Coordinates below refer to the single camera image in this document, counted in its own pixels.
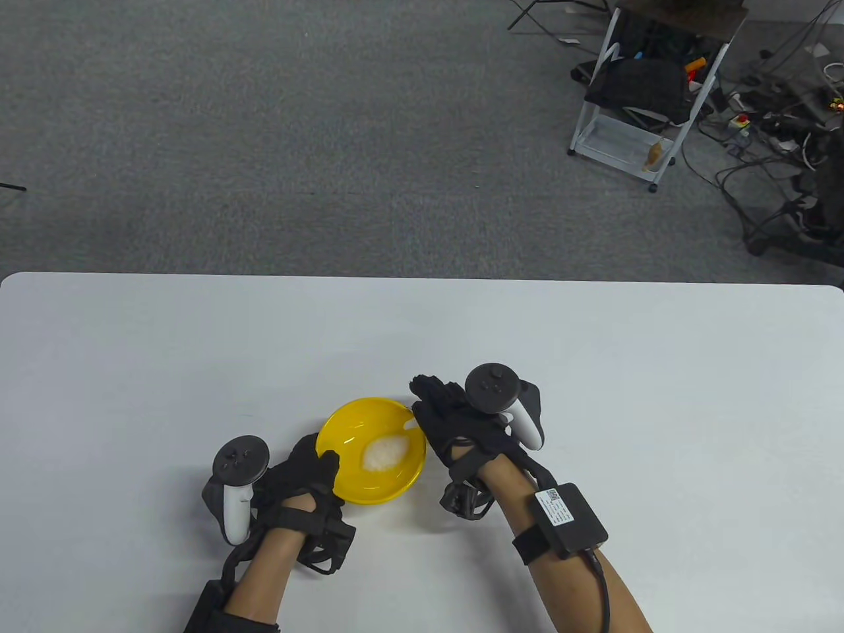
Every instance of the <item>shelf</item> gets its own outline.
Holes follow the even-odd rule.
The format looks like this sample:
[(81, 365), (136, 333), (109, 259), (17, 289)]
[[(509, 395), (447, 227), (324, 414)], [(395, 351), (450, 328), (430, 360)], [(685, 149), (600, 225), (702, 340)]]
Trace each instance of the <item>shelf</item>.
[(583, 130), (575, 142), (575, 151), (643, 181), (654, 182), (662, 162), (654, 165), (655, 171), (645, 171), (643, 167), (651, 147), (660, 140), (664, 150), (662, 160), (665, 160), (673, 140), (602, 114)]

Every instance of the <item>yellow bowl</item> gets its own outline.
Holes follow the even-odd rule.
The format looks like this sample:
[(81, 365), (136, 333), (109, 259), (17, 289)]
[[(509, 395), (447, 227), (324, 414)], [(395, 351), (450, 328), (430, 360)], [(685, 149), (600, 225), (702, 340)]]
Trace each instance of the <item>yellow bowl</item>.
[[(362, 398), (337, 409), (316, 438), (317, 455), (330, 450), (340, 456), (334, 494), (350, 503), (373, 506), (398, 498), (415, 484), (425, 467), (427, 442), (418, 427), (405, 430), (413, 417), (409, 408), (386, 398)], [(404, 459), (389, 470), (364, 470), (364, 451), (370, 443), (393, 435), (410, 440)]]

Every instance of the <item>white metal rack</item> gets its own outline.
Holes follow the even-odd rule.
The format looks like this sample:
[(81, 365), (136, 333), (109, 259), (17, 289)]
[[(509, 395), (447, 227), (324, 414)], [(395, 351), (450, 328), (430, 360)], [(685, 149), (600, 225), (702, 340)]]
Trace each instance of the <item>white metal rack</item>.
[[(601, 52), (598, 55), (598, 61), (595, 64), (595, 70), (592, 73), (590, 83), (598, 76), (604, 62), (608, 59), (615, 60), (619, 58), (620, 44), (618, 42), (611, 44), (611, 42), (615, 27), (619, 22), (619, 16), (623, 10), (630, 10), (634, 13), (645, 15), (645, 17), (664, 22), (669, 26), (678, 26), (684, 29), (689, 28), (689, 16), (665, 13), (663, 8), (658, 7), (653, 2), (648, 2), (648, 0), (630, 0), (629, 2), (623, 0), (619, 3), (615, 11), (613, 11), (613, 17), (607, 28), (607, 35), (603, 38)], [(728, 27), (718, 30), (713, 30), (713, 18), (712, 16), (707, 16), (709, 24), (704, 24), (703, 32), (700, 34), (719, 40), (722, 43), (721, 48), (716, 54), (714, 61), (708, 65), (706, 80), (697, 92), (689, 120), (679, 129), (676, 139), (665, 138), (619, 121), (611, 116), (604, 115), (601, 113), (600, 107), (584, 100), (580, 116), (577, 118), (577, 127), (575, 128), (574, 136), (571, 138), (569, 154), (587, 156), (599, 163), (609, 165), (617, 170), (641, 178), (643, 181), (651, 183), (648, 191), (656, 193), (659, 182), (662, 180), (666, 169), (675, 162), (675, 156), (683, 146), (683, 142), (689, 134), (692, 125), (694, 125), (695, 119), (701, 111), (704, 101), (706, 101), (706, 97), (709, 95), (710, 90), (712, 90), (712, 85), (714, 85), (717, 76), (717, 70), (721, 66), (721, 62), (727, 54), (730, 44), (733, 42), (733, 38), (739, 31), (746, 15), (747, 12), (744, 9), (740, 9), (738, 13), (733, 11), (732, 14), (726, 16), (730, 20)], [(658, 163), (652, 166), (653, 170), (646, 170), (645, 164), (648, 153), (659, 142), (663, 146), (662, 157)]]

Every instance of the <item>white rice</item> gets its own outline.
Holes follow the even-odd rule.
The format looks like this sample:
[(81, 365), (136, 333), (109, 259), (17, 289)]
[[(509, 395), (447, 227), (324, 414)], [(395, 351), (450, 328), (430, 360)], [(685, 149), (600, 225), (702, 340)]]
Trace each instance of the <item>white rice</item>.
[(381, 473), (395, 468), (408, 454), (410, 439), (407, 436), (380, 437), (370, 442), (364, 450), (364, 470)]

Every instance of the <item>white vr controller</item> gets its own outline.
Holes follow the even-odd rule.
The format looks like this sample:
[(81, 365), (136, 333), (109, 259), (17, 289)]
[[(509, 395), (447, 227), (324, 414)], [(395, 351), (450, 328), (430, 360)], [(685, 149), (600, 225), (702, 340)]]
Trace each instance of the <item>white vr controller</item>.
[(485, 414), (498, 414), (504, 426), (525, 448), (538, 451), (545, 443), (539, 423), (539, 388), (520, 380), (516, 372), (500, 363), (475, 367), (464, 387), (470, 405)]
[(268, 465), (269, 448), (257, 436), (236, 437), (214, 458), (213, 474), (203, 488), (203, 501), (229, 545), (240, 545), (249, 538), (252, 485), (267, 472)]

